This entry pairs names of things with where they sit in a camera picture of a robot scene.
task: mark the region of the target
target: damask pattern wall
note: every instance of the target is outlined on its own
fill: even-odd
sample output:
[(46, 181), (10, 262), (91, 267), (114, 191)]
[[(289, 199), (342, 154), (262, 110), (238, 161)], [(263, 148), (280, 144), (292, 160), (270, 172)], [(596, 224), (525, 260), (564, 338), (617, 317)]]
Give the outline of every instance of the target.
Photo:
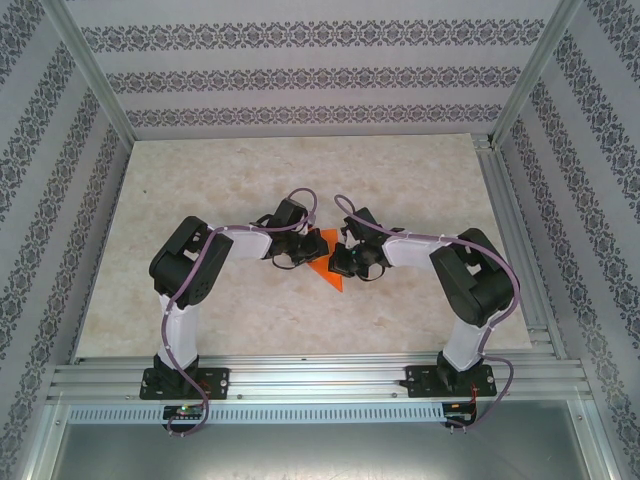
[(147, 140), (489, 133), (557, 0), (67, 5)]
[(40, 3), (2, 1), (0, 17), (0, 479), (9, 479), (51, 368), (69, 361), (128, 154)]
[(502, 145), (623, 478), (640, 478), (639, 40), (638, 0), (584, 2)]

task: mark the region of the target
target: black bracket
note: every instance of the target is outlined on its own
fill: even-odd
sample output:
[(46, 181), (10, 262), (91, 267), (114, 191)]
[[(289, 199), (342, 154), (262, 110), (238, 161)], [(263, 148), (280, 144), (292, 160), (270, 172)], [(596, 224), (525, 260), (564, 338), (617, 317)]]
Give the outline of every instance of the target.
[[(185, 218), (173, 232), (149, 266), (149, 275), (153, 278), (156, 292), (172, 297), (180, 289), (195, 263), (185, 252), (195, 254), (202, 250), (211, 235), (208, 228), (206, 222), (191, 216)], [(187, 289), (177, 299), (178, 308), (197, 305), (205, 299), (218, 278), (232, 245), (233, 240), (225, 235), (216, 235), (213, 238), (200, 268)]]
[[(368, 208), (361, 208), (354, 212), (354, 215), (369, 223), (379, 225)], [(391, 268), (391, 264), (382, 250), (382, 245), (390, 235), (363, 225), (351, 217), (345, 217), (344, 223), (345, 226), (340, 229), (342, 235), (346, 236), (349, 232), (359, 243), (350, 249), (343, 243), (337, 243), (335, 251), (329, 258), (329, 271), (347, 278), (358, 276), (361, 280), (371, 281), (369, 268), (377, 264), (382, 267), (382, 273), (375, 279), (380, 278), (385, 269)], [(400, 231), (402, 229), (394, 228), (392, 230)]]
[[(458, 238), (499, 255), (477, 228), (470, 228)], [(495, 312), (504, 310), (513, 300), (513, 285), (507, 272), (489, 256), (451, 244), (439, 248), (429, 257), (449, 305), (469, 325), (483, 327)], [(479, 270), (471, 273), (469, 267)]]
[(473, 388), (477, 397), (495, 397), (496, 389), (490, 365), (480, 365), (460, 376), (454, 389), (450, 389), (438, 375), (436, 365), (409, 365), (404, 369), (406, 380), (400, 385), (407, 389), (409, 398), (471, 397)]
[[(205, 391), (209, 400), (226, 400), (228, 368), (198, 367), (196, 359), (185, 372)], [(164, 365), (158, 355), (154, 367), (145, 369), (140, 386), (141, 400), (200, 400), (200, 394), (176, 370)]]
[[(280, 202), (276, 212), (264, 215), (253, 225), (258, 227), (266, 226), (267, 228), (282, 228), (302, 220), (309, 215), (304, 205), (285, 198)], [(306, 235), (301, 235), (298, 231), (272, 232), (271, 245), (264, 260), (273, 259), (279, 255), (289, 255), (293, 267), (295, 268), (303, 263), (309, 263), (316, 258), (329, 255), (329, 245), (327, 241), (320, 235), (320, 230), (311, 228)]]

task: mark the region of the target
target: marble tabletop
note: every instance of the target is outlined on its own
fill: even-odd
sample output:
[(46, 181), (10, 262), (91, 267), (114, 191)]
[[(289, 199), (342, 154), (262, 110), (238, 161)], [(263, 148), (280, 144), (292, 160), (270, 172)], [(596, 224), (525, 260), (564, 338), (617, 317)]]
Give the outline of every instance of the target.
[[(246, 224), (300, 186), (318, 194), (320, 228), (343, 225), (333, 203), (343, 193), (387, 227), (457, 235), (474, 226), (502, 251), (469, 135), (137, 142), (77, 355), (153, 355), (161, 311), (148, 267), (184, 217)], [(204, 355), (438, 351), (455, 319), (433, 272), (392, 268), (372, 283), (345, 279), (339, 293), (307, 266), (249, 259), (224, 265), (202, 307)], [(529, 347), (520, 309), (489, 342)]]

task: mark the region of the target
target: orange block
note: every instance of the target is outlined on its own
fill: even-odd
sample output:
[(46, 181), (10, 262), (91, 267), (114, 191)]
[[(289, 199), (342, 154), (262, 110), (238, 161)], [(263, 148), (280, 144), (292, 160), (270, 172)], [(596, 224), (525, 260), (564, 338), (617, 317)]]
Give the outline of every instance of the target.
[(342, 292), (342, 275), (329, 271), (329, 258), (336, 249), (338, 243), (338, 230), (320, 230), (320, 235), (329, 244), (329, 255), (320, 257), (311, 263), (307, 263), (318, 275), (333, 285), (339, 292)]

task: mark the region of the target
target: purple cable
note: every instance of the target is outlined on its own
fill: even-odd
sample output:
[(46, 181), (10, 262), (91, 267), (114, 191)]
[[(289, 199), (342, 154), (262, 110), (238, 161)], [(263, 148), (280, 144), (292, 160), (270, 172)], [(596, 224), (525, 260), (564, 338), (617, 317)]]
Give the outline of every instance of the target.
[[(516, 274), (514, 273), (511, 266), (507, 262), (505, 262), (502, 259), (502, 257), (500, 257), (500, 255), (496, 255), (491, 250), (483, 247), (482, 245), (478, 245), (476, 243), (469, 242), (467, 240), (462, 240), (461, 238), (446, 237), (444, 235), (438, 236), (438, 235), (394, 232), (393, 230), (388, 230), (384, 227), (381, 227), (380, 225), (367, 222), (366, 220), (363, 220), (362, 218), (357, 217), (355, 215), (355, 211), (356, 211), (355, 205), (349, 198), (345, 197), (344, 195), (338, 194), (335, 197), (333, 197), (333, 200), (336, 202), (336, 205), (338, 205), (338, 208), (340, 208), (340, 210), (346, 213), (347, 216), (353, 218), (354, 220), (356, 220), (357, 222), (360, 222), (363, 225), (366, 225), (369, 228), (377, 230), (378, 232), (382, 232), (386, 235), (390, 235), (393, 237), (414, 238), (418, 240), (428, 240), (428, 241), (434, 241), (434, 242), (448, 242), (448, 243), (455, 243), (458, 245), (462, 245), (464, 247), (473, 248), (474, 250), (477, 250), (478, 252), (494, 260), (498, 265), (500, 265), (504, 269), (505, 273), (509, 277), (509, 280), (511, 280), (511, 284), (513, 286), (513, 301), (511, 302), (511, 305), (509, 305), (509, 308), (507, 308), (501, 315), (499, 315), (498, 318), (496, 318), (491, 323), (489, 323), (489, 328), (484, 333), (482, 339), (480, 340), (480, 344), (478, 345), (478, 355), (480, 355), (480, 357), (484, 358), (485, 360), (489, 360), (492, 362), (493, 361), (502, 362), (506, 364), (507, 367), (509, 367), (509, 378), (507, 379), (507, 383), (505, 384), (504, 388), (502, 389), (502, 391), (500, 392), (496, 400), (493, 402), (493, 404), (489, 407), (489, 409), (484, 413), (484, 415), (482, 415), (482, 417), (476, 420), (468, 428), (471, 429), (476, 425), (482, 423), (486, 419), (487, 415), (495, 408), (495, 406), (498, 405), (500, 401), (502, 401), (504, 396), (507, 394), (509, 387), (511, 386), (511, 383), (513, 382), (514, 368), (513, 368), (513, 364), (509, 360), (502, 357), (493, 357), (493, 356), (488, 356), (484, 354), (484, 347), (489, 341), (489, 337), (491, 336), (491, 332), (493, 331), (493, 329), (496, 327), (496, 325), (498, 325), (500, 322), (504, 321), (509, 315), (511, 315), (513, 311), (518, 307), (518, 304), (521, 301), (520, 284), (518, 283), (518, 278), (516, 277)], [(343, 201), (346, 202), (351, 207), (351, 212), (341, 203)], [(461, 423), (456, 422), (455, 420), (449, 420), (449, 422), (458, 424), (459, 426), (463, 426)]]
[(211, 242), (213, 241), (213, 238), (218, 233), (224, 232), (225, 230), (244, 230), (244, 231), (256, 231), (256, 232), (264, 232), (264, 233), (276, 233), (276, 232), (286, 232), (288, 230), (294, 230), (294, 229), (298, 228), (299, 226), (304, 225), (305, 223), (312, 224), (314, 222), (314, 220), (315, 220), (316, 209), (318, 208), (318, 196), (310, 188), (300, 187), (300, 188), (296, 188), (295, 190), (293, 190), (287, 196), (287, 199), (290, 199), (293, 195), (295, 195), (298, 192), (308, 192), (308, 193), (310, 193), (311, 196), (313, 197), (313, 207), (311, 207), (311, 210), (309, 210), (309, 213), (307, 214), (306, 217), (302, 218), (299, 222), (294, 223), (293, 225), (288, 225), (286, 227), (277, 227), (277, 228), (254, 227), (254, 226), (249, 226), (249, 225), (229, 225), (229, 226), (226, 226), (226, 227), (218, 227), (218, 228), (213, 229), (211, 231), (211, 233), (209, 234), (209, 236), (207, 237), (207, 240), (205, 241), (205, 243), (204, 243), (204, 245), (202, 247), (202, 250), (200, 251), (200, 254), (198, 255), (198, 258), (196, 259), (195, 263), (193, 264), (193, 267), (191, 267), (191, 271), (189, 272), (189, 275), (187, 275), (187, 278), (182, 283), (182, 285), (180, 286), (178, 291), (169, 299), (169, 303), (167, 304), (167, 308), (165, 309), (164, 314), (162, 316), (162, 326), (160, 327), (160, 333), (162, 335), (162, 345), (163, 345), (165, 351), (167, 352), (167, 357), (169, 357), (169, 360), (173, 364), (173, 368), (187, 382), (189, 382), (189, 384), (193, 388), (196, 389), (196, 391), (198, 392), (200, 397), (202, 397), (202, 403), (203, 403), (203, 406), (204, 406), (204, 409), (205, 409), (204, 415), (202, 416), (202, 420), (200, 420), (200, 423), (198, 423), (197, 425), (195, 425), (193, 428), (191, 428), (190, 430), (188, 430), (186, 432), (178, 433), (178, 432), (175, 432), (175, 431), (171, 430), (171, 423), (176, 418), (175, 416), (171, 417), (169, 419), (169, 421), (167, 422), (167, 431), (169, 432), (170, 436), (186, 437), (188, 435), (193, 435), (194, 433), (196, 433), (198, 430), (200, 430), (204, 426), (204, 424), (206, 423), (207, 419), (209, 418), (209, 397), (207, 396), (207, 393), (200, 387), (200, 385), (198, 385), (196, 383), (196, 381), (194, 379), (192, 379), (187, 374), (187, 372), (185, 372), (182, 369), (182, 367), (180, 366), (180, 364), (176, 360), (176, 357), (173, 355), (173, 352), (171, 352), (171, 345), (169, 345), (169, 340), (167, 338), (167, 322), (169, 320), (169, 314), (171, 313), (171, 310), (173, 309), (173, 306), (175, 305), (176, 301), (180, 298), (180, 296), (185, 292), (185, 290), (187, 289), (187, 287), (189, 286), (189, 284), (193, 280), (193, 277), (195, 277), (196, 273), (198, 272), (198, 269), (200, 268), (200, 265), (202, 264), (202, 261), (204, 260), (204, 257), (205, 257), (205, 255), (207, 253), (207, 250), (209, 250), (209, 246), (211, 245)]

